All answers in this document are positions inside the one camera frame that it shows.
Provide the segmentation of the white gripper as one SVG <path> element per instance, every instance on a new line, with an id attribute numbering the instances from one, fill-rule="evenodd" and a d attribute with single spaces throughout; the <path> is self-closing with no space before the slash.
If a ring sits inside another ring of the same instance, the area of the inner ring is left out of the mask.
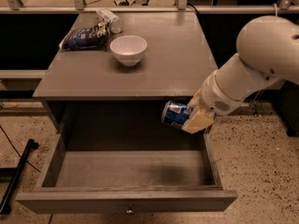
<path id="1" fill-rule="evenodd" d="M 215 114 L 228 115 L 240 107 L 243 101 L 233 80 L 214 71 L 188 102 L 188 107 L 199 105 L 201 108 L 193 110 L 182 130 L 190 134 L 202 131 L 214 122 Z"/>

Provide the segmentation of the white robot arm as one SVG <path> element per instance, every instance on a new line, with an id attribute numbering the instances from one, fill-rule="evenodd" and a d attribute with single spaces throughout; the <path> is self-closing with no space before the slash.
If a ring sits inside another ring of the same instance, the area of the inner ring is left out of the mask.
<path id="1" fill-rule="evenodd" d="M 278 16 L 261 16 L 239 32 L 234 54 L 212 72 L 189 101 L 192 113 L 182 125 L 197 133 L 228 115 L 245 98 L 281 79 L 299 84 L 299 25 Z"/>

